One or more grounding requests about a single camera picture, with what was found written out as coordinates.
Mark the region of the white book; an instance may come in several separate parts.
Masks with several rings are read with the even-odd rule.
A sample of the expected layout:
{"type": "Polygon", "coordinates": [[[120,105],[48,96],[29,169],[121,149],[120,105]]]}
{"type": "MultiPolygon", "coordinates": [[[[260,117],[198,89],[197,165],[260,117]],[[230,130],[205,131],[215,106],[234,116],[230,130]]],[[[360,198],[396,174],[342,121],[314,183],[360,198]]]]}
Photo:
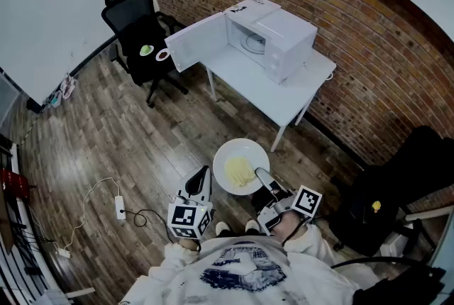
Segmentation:
{"type": "Polygon", "coordinates": [[[224,13],[237,23],[252,24],[279,9],[279,4],[269,0],[244,0],[227,8],[224,13]]]}

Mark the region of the white table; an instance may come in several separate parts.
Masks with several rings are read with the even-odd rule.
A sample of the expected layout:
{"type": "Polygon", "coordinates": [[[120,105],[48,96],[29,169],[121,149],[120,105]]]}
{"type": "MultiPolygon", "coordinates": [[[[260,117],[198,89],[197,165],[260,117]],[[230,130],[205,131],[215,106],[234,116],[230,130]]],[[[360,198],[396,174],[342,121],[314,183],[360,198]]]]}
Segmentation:
{"type": "Polygon", "coordinates": [[[312,50],[301,68],[277,84],[267,77],[263,67],[230,45],[201,63],[207,70],[213,94],[217,76],[279,126],[270,148],[272,153],[286,127],[292,121],[299,124],[315,94],[336,68],[333,61],[312,50]]]}

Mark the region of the glass microwave turntable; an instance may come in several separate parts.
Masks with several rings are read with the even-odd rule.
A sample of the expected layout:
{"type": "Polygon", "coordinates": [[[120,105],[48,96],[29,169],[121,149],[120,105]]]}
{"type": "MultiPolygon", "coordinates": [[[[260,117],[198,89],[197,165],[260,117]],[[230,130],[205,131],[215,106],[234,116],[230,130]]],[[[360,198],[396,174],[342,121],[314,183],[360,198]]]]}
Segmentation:
{"type": "Polygon", "coordinates": [[[264,55],[265,43],[266,39],[256,33],[242,33],[240,37],[241,49],[253,55],[264,55]]]}

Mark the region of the person's white printed sweatshirt torso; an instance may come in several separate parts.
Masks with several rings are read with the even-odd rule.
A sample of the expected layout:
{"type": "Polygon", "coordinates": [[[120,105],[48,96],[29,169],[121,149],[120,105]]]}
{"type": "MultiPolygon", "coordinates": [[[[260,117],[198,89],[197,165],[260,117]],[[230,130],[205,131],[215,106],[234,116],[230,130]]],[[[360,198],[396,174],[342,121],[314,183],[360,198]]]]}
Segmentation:
{"type": "Polygon", "coordinates": [[[151,267],[118,305],[352,305],[357,290],[378,281],[367,265],[335,269],[271,237],[213,238],[193,263],[151,267]]]}

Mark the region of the white power strip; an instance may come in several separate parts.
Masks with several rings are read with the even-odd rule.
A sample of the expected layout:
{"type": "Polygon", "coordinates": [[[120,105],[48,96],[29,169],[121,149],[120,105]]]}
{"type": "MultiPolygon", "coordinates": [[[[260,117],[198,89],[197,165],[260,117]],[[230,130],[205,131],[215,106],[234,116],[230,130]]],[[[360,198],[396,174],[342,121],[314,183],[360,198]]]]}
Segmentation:
{"type": "Polygon", "coordinates": [[[126,210],[124,199],[121,195],[115,196],[115,209],[116,209],[116,217],[118,220],[126,220],[126,210]]]}

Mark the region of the white microwave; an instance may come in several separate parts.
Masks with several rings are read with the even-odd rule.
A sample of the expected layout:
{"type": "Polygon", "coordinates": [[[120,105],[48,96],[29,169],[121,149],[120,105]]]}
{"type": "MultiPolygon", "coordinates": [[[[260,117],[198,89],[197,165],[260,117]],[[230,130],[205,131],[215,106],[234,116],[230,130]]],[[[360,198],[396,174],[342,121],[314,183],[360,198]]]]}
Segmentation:
{"type": "Polygon", "coordinates": [[[309,59],[316,32],[315,26],[282,7],[252,24],[232,21],[223,11],[172,34],[165,43],[180,72],[230,45],[258,63],[279,84],[309,59]],[[243,51],[242,33],[264,37],[265,54],[243,51]]]}

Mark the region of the pink patterned cloth bundle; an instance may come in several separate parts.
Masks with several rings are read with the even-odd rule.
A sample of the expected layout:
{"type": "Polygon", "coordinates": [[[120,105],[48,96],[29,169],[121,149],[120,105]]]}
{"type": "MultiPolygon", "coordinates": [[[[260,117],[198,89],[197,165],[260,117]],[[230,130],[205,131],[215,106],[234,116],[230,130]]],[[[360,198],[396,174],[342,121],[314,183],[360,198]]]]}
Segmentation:
{"type": "Polygon", "coordinates": [[[62,98],[67,100],[76,87],[77,80],[69,74],[66,74],[60,85],[62,98]]]}

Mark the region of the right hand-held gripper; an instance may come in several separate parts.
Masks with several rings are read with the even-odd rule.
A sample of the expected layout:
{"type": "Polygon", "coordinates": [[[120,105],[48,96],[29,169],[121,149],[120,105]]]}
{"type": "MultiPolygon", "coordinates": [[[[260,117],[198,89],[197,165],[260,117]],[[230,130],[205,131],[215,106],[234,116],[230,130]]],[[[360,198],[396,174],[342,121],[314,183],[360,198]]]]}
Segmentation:
{"type": "Polygon", "coordinates": [[[297,212],[303,219],[314,217],[322,194],[303,185],[297,192],[281,187],[271,174],[261,167],[255,170],[255,175],[262,183],[262,189],[253,194],[251,204],[266,235],[272,235],[272,230],[288,211],[297,212]]]}

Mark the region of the black jacket-draped chair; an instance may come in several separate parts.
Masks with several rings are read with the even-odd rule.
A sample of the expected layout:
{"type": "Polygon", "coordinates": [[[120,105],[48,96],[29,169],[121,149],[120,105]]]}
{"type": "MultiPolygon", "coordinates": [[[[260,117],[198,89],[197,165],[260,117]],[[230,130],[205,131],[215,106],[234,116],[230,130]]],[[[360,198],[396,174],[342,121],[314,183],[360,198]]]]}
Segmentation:
{"type": "Polygon", "coordinates": [[[409,204],[454,184],[454,139],[420,126],[388,162],[370,165],[352,185],[337,178],[331,181],[341,195],[340,206],[328,218],[339,246],[372,256],[390,234],[398,233],[409,239],[404,253],[410,253],[422,225],[407,228],[397,215],[409,204]],[[372,210],[374,201],[381,203],[377,213],[372,210]]]}

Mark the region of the large white plate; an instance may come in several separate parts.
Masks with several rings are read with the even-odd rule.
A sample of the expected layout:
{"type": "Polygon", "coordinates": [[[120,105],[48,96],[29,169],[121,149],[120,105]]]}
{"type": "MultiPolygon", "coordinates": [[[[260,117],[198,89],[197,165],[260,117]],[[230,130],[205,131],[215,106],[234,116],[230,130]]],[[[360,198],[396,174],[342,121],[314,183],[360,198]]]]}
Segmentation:
{"type": "Polygon", "coordinates": [[[270,171],[270,161],[265,150],[255,141],[236,138],[224,143],[216,152],[213,162],[213,173],[217,183],[230,194],[245,196],[262,188],[262,183],[255,175],[255,180],[244,187],[234,187],[224,172],[224,165],[230,157],[246,157],[254,171],[261,167],[270,171]]]}

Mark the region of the black mesh office chair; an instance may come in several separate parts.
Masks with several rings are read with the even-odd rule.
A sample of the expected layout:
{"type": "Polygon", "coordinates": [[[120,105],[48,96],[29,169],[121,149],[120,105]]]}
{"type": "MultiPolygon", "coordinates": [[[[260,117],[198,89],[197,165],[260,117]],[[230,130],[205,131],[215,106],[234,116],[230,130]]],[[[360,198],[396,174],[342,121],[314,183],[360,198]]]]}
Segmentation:
{"type": "Polygon", "coordinates": [[[166,81],[181,93],[187,94],[176,79],[170,76],[175,64],[169,56],[157,62],[156,54],[167,48],[164,23],[174,33],[179,23],[171,16],[155,11],[153,0],[104,0],[105,7],[101,17],[114,32],[118,44],[110,48],[112,61],[116,61],[129,74],[139,87],[151,83],[146,103],[152,108],[153,94],[161,81],[166,81]]]}

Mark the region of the black bag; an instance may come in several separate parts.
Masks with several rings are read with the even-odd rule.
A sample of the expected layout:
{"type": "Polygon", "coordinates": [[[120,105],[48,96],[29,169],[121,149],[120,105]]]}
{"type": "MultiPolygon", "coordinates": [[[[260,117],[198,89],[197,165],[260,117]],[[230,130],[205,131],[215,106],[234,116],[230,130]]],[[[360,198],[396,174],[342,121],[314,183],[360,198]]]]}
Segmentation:
{"type": "Polygon", "coordinates": [[[443,290],[441,268],[411,267],[393,280],[358,290],[353,305],[430,305],[443,290]]]}

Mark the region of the person's right forearm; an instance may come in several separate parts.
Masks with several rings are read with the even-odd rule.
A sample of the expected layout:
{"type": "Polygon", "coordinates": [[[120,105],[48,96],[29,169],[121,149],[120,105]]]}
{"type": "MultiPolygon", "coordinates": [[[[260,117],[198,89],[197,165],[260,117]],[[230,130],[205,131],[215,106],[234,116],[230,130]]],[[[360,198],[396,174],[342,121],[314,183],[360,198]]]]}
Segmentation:
{"type": "Polygon", "coordinates": [[[310,255],[329,266],[336,264],[337,255],[323,238],[319,228],[303,223],[295,211],[282,214],[280,222],[272,229],[272,234],[288,253],[310,255]]]}

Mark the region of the white storage box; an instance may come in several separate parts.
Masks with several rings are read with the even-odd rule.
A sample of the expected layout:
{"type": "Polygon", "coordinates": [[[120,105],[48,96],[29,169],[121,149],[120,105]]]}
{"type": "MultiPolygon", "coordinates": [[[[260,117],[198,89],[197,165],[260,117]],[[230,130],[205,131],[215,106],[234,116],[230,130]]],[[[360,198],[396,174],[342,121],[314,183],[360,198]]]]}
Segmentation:
{"type": "Polygon", "coordinates": [[[380,254],[383,257],[402,257],[408,243],[405,235],[392,233],[380,246],[380,254]]]}

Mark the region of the red box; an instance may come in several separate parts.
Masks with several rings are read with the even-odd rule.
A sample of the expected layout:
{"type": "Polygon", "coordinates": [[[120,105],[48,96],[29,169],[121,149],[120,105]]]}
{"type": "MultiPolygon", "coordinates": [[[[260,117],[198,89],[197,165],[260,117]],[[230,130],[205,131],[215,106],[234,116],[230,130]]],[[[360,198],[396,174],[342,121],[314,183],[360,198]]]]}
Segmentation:
{"type": "Polygon", "coordinates": [[[5,168],[0,170],[0,183],[3,190],[9,195],[19,199],[27,199],[30,195],[28,179],[5,168]]]}

